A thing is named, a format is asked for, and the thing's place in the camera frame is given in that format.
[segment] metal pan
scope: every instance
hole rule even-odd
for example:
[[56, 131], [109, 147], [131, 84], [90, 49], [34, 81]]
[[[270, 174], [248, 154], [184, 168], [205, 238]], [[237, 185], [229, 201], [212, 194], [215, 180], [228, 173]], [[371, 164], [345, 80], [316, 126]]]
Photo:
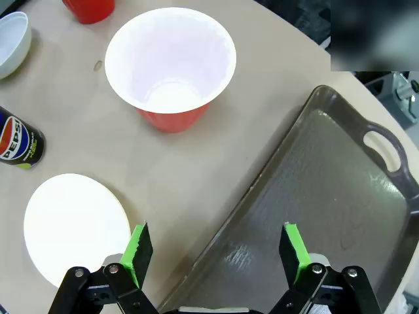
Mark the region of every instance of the metal pan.
[[[369, 131], [396, 149], [388, 171], [364, 143]], [[278, 245], [297, 223], [309, 252], [332, 267], [365, 269], [382, 309], [419, 240], [419, 186], [399, 140], [365, 120], [328, 86], [317, 87], [259, 178], [161, 310], [247, 306], [267, 312], [288, 289]]]

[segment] red and white bucket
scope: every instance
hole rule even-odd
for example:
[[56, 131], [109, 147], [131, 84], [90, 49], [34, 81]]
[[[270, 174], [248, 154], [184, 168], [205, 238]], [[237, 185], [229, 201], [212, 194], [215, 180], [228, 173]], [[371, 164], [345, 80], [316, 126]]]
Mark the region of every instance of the red and white bucket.
[[204, 13], [163, 8], [136, 16], [112, 38], [105, 71], [114, 91], [165, 132], [189, 128], [229, 84], [236, 49]]

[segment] black can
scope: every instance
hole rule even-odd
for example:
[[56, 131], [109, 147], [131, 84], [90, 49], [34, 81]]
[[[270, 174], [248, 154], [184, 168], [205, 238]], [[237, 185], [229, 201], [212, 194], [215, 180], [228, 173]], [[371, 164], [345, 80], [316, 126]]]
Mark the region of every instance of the black can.
[[0, 162], [29, 169], [42, 158], [45, 139], [41, 131], [2, 107], [0, 132]]

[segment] beige tabletop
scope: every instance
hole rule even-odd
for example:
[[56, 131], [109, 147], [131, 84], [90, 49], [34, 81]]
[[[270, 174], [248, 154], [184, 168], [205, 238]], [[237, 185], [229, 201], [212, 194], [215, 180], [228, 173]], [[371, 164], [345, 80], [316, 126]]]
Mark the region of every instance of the beige tabletop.
[[[178, 134], [154, 130], [118, 98], [99, 62], [121, 25], [170, 6], [214, 17], [237, 50], [228, 88]], [[419, 179], [413, 162], [419, 152], [383, 106], [350, 73], [330, 72], [326, 52], [252, 0], [117, 0], [110, 17], [89, 26], [77, 23], [59, 0], [30, 0], [22, 10], [33, 43], [21, 68], [0, 81], [0, 106], [42, 130], [47, 149], [29, 171], [0, 164], [0, 303], [12, 314], [46, 313], [56, 293], [32, 264], [23, 235], [27, 202], [43, 181], [61, 173], [87, 175], [117, 196], [131, 227], [148, 220], [155, 253], [145, 292], [158, 305], [320, 84], [394, 132]]]

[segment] screw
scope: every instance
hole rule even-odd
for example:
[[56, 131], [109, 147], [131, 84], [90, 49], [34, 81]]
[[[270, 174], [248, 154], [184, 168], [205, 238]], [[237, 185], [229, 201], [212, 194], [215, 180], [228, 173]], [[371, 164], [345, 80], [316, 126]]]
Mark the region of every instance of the screw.
[[75, 274], [76, 277], [81, 277], [83, 276], [83, 274], [84, 274], [84, 271], [81, 268], [76, 270], [76, 274]]
[[313, 265], [313, 266], [312, 266], [312, 271], [313, 271], [314, 273], [321, 273], [323, 270], [322, 270], [322, 268], [321, 268], [321, 266], [320, 266], [320, 265]]
[[350, 269], [348, 269], [348, 275], [355, 278], [356, 276], [358, 276], [358, 273], [356, 272], [355, 269], [350, 268]]
[[117, 273], [117, 272], [118, 272], [118, 270], [119, 270], [119, 268], [118, 268], [118, 266], [117, 266], [117, 265], [112, 265], [112, 266], [109, 268], [109, 273]]

